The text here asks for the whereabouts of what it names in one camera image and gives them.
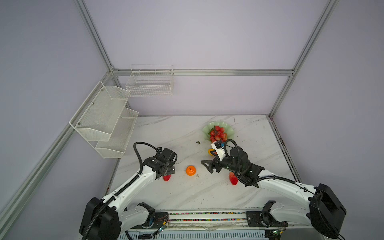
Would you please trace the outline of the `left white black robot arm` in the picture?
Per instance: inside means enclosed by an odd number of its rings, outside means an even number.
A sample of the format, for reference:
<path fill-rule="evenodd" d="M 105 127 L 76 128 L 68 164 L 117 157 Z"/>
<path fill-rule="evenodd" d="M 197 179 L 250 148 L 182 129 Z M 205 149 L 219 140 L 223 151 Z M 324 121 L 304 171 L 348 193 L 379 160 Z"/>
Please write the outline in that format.
<path fill-rule="evenodd" d="M 150 228 L 155 223 L 156 210 L 146 203 L 139 203 L 134 208 L 132 200 L 149 184 L 163 176 L 174 173 L 177 153 L 161 147 L 154 147 L 156 154 L 142 160 L 137 149 L 143 142 L 133 145 L 139 160 L 139 170 L 116 190 L 102 198 L 92 198 L 86 205 L 80 226 L 84 240 L 116 240 L 119 235 L 133 227 Z"/>

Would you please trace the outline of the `red strawberry bunch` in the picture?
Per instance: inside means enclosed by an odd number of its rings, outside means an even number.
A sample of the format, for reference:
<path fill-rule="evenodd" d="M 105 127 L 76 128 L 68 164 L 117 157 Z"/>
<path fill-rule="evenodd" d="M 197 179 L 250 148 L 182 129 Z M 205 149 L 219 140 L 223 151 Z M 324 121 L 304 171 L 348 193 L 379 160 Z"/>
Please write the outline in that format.
<path fill-rule="evenodd" d="M 220 126 L 214 126 L 208 133 L 209 140 L 213 143 L 215 141 L 222 140 L 225 142 L 228 139 L 226 129 Z"/>

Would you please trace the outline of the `red yellow fake mango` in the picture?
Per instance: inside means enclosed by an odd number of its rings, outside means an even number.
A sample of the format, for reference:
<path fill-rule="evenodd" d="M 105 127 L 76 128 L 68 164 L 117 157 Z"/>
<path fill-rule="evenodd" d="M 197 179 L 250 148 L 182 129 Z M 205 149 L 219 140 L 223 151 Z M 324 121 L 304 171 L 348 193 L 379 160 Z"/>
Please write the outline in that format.
<path fill-rule="evenodd" d="M 214 150 L 214 149 L 209 149 L 209 155 L 211 155 L 211 156 L 216 156 L 217 155 L 217 153 L 216 153 L 216 151 Z"/>

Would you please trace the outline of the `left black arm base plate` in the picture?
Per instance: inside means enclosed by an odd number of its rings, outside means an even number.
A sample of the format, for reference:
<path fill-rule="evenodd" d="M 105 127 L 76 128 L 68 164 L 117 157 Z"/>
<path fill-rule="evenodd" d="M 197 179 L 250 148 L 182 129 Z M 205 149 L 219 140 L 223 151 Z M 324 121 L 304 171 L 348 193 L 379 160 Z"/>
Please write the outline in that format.
<path fill-rule="evenodd" d="M 144 229 L 158 229 L 163 224 L 164 221 L 168 221 L 169 213 L 167 212 L 158 212 L 150 219 L 148 223 L 142 225 Z"/>

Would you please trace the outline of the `red fake apple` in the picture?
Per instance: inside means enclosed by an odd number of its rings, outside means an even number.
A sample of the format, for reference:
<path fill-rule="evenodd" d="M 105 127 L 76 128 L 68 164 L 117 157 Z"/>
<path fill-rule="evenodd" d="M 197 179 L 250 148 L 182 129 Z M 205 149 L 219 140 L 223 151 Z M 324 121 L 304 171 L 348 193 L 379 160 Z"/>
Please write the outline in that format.
<path fill-rule="evenodd" d="M 238 178 L 236 177 L 236 175 L 233 172 L 229 173 L 229 180 L 230 180 L 231 184 L 234 186 L 237 185 L 239 182 Z"/>
<path fill-rule="evenodd" d="M 163 176 L 163 180 L 164 180 L 165 182 L 167 182 L 167 181 L 170 180 L 171 176 L 172 176 L 172 175 L 166 175 L 166 176 Z"/>

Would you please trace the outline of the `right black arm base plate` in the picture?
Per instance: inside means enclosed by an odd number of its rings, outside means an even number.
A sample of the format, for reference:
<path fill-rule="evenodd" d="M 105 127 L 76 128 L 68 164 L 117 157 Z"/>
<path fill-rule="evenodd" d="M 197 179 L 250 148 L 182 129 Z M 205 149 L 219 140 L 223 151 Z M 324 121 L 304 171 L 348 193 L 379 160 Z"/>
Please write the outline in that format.
<path fill-rule="evenodd" d="M 279 222 L 275 220 L 270 213 L 263 213 L 262 211 L 247 211 L 246 220 L 248 227 L 287 227 L 287 222 Z"/>

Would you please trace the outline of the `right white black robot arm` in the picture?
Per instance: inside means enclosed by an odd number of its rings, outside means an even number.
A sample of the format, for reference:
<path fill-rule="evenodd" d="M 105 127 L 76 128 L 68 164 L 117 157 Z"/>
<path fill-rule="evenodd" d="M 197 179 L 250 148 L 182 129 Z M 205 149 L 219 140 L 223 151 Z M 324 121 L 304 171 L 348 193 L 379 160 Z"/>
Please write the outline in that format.
<path fill-rule="evenodd" d="M 266 189 L 296 203 L 286 207 L 274 200 L 268 201 L 260 212 L 259 223 L 268 228 L 287 223 L 313 227 L 330 239 L 342 240 L 340 234 L 347 210 L 330 187 L 306 185 L 278 176 L 253 164 L 248 154 L 234 140 L 212 143 L 213 160 L 202 161 L 209 173 L 228 170 L 245 187 Z"/>

